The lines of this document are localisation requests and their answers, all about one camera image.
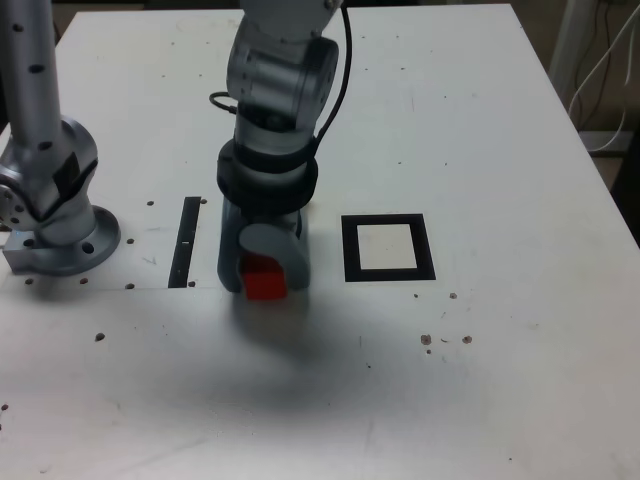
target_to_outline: white table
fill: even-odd
[[[250,306],[215,271],[234,119],[208,102],[239,19],[81,14],[62,39],[123,242],[31,286],[2,263],[0,478],[638,478],[640,255],[511,8],[352,12],[308,299]],[[167,290],[186,196],[197,286]],[[341,215],[384,213],[424,215],[436,281],[345,283]]]

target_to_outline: wire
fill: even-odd
[[[229,112],[231,115],[235,115],[236,113],[238,113],[238,107],[220,103],[216,100],[216,98],[231,98],[231,95],[229,95],[229,92],[212,93],[211,95],[209,95],[209,101],[213,103],[216,107],[224,110],[225,112]]]
[[[593,48],[596,43],[596,39],[598,38],[598,14],[600,13],[600,6],[602,5],[601,1],[598,1],[595,5],[595,13],[593,15],[593,35],[589,39],[589,43],[587,44],[587,48],[585,49],[580,61],[578,62],[578,66],[576,67],[575,74],[573,76],[573,88],[578,90],[578,78],[580,77],[580,71],[582,70],[582,65],[584,61],[587,59],[589,52]],[[578,95],[578,121],[576,125],[580,126],[582,124],[582,98]]]
[[[611,7],[610,3],[607,3],[607,6],[604,9],[604,28],[607,34],[607,48],[611,47],[611,31],[609,28],[609,8]],[[589,122],[593,120],[593,117],[598,113],[600,109],[600,104],[602,103],[602,97],[604,95],[604,90],[607,85],[607,80],[609,79],[609,69],[611,68],[611,55],[607,56],[607,66],[604,70],[604,77],[602,77],[602,82],[600,82],[600,92],[598,93],[598,99],[591,109],[591,113],[584,121],[582,125],[578,124],[578,130],[584,130]]]
[[[578,87],[578,90],[576,91],[576,93],[573,95],[573,98],[571,99],[571,103],[569,104],[569,117],[571,117],[571,114],[573,112],[573,107],[575,106],[576,103],[576,99],[578,98],[578,96],[580,95],[580,92],[584,89],[585,85],[587,85],[587,83],[589,83],[589,80],[591,80],[591,78],[593,77],[593,75],[598,71],[598,69],[602,66],[602,64],[604,63],[604,61],[607,59],[607,57],[611,54],[611,52],[616,48],[616,46],[618,45],[618,42],[620,41],[620,39],[622,38],[622,36],[624,35],[624,33],[629,29],[629,26],[633,25],[633,22],[638,18],[638,15],[640,15],[640,5],[638,5],[636,7],[636,9],[633,11],[633,13],[629,16],[629,18],[627,19],[627,21],[625,22],[625,24],[622,26],[622,28],[620,29],[620,31],[618,32],[618,35],[616,35],[616,38],[613,39],[613,42],[611,43],[611,46],[609,47],[609,49],[605,52],[605,54],[602,56],[602,58],[598,61],[598,63],[596,64],[595,67],[593,67],[593,70],[591,70],[591,72],[589,73],[589,75],[587,75],[587,78],[585,78],[582,82],[582,84],[580,85],[580,87]]]
[[[629,40],[629,57],[627,59],[627,76],[625,78],[624,81],[624,88],[629,86],[629,83],[631,83],[631,70],[633,67],[633,45],[635,43],[636,40],[636,27],[638,26],[638,23],[636,21],[636,23],[634,23],[633,25],[633,30],[631,30],[631,39]],[[613,134],[613,136],[611,137],[611,139],[605,143],[603,146],[598,147],[598,148],[593,148],[589,150],[589,153],[596,153],[596,152],[600,152],[602,150],[605,150],[609,147],[609,145],[611,145],[613,142],[616,141],[616,139],[620,136],[620,132],[622,132],[622,129],[624,128],[624,122],[627,119],[627,99],[626,96],[624,97],[624,106],[622,109],[622,119],[620,120],[620,125],[618,126],[618,130],[616,130],[616,133]]]
[[[342,4],[342,6],[340,7],[340,11],[342,12],[342,20],[344,21],[344,33],[346,37],[345,41],[347,44],[347,54],[344,60],[344,74],[342,75],[342,85],[340,86],[340,93],[338,94],[336,104],[333,106],[333,110],[331,110],[327,121],[320,129],[320,131],[318,132],[318,136],[316,137],[316,149],[320,145],[320,142],[327,133],[327,130],[329,130],[329,127],[340,111],[340,107],[342,106],[344,97],[347,94],[347,87],[349,86],[349,76],[351,75],[351,61],[353,59],[353,37],[351,35],[351,22],[349,20],[349,12],[347,11],[346,5]]]

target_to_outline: white square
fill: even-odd
[[[362,270],[418,268],[409,225],[358,225]]]

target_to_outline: red block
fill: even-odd
[[[287,296],[284,270],[273,258],[247,254],[240,271],[249,300],[279,300]]]

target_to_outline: white cable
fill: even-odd
[[[629,40],[629,57],[627,60],[627,77],[624,81],[624,88],[627,88],[629,86],[629,83],[631,82],[631,70],[633,67],[633,44],[635,43],[635,39],[636,39],[636,27],[638,26],[638,23],[635,22],[633,24],[633,30],[631,30],[631,39]],[[589,153],[595,153],[595,152],[600,152],[602,150],[605,150],[609,147],[609,145],[611,145],[613,142],[616,141],[616,139],[620,136],[620,132],[622,132],[622,129],[624,128],[624,122],[627,119],[627,99],[626,99],[626,92],[624,93],[625,97],[624,97],[624,106],[622,109],[622,119],[620,120],[620,125],[618,126],[618,130],[616,131],[616,133],[613,134],[613,137],[611,137],[611,139],[605,143],[603,146],[598,147],[598,148],[593,148],[589,150]]]
[[[593,67],[593,70],[591,70],[589,75],[587,75],[587,78],[584,79],[584,81],[582,82],[580,87],[578,87],[578,90],[576,90],[576,93],[573,96],[573,98],[571,99],[571,103],[569,104],[569,112],[568,112],[569,113],[569,118],[571,118],[571,114],[573,113],[573,107],[575,106],[576,100],[578,99],[578,96],[580,95],[580,92],[582,92],[582,89],[585,87],[585,85],[587,83],[589,83],[589,80],[591,80],[591,77],[593,77],[593,75],[595,75],[595,73],[598,71],[598,69],[602,66],[602,64],[605,62],[607,57],[611,54],[611,52],[618,45],[618,42],[620,41],[622,36],[629,29],[629,27],[634,24],[634,21],[638,18],[639,15],[640,15],[640,5],[638,5],[636,7],[636,9],[633,11],[633,13],[629,16],[629,18],[627,19],[625,24],[622,26],[622,28],[618,32],[618,35],[616,35],[616,38],[611,43],[611,46],[609,47],[609,49],[605,52],[605,54],[602,56],[602,58],[596,64],[596,66]]]

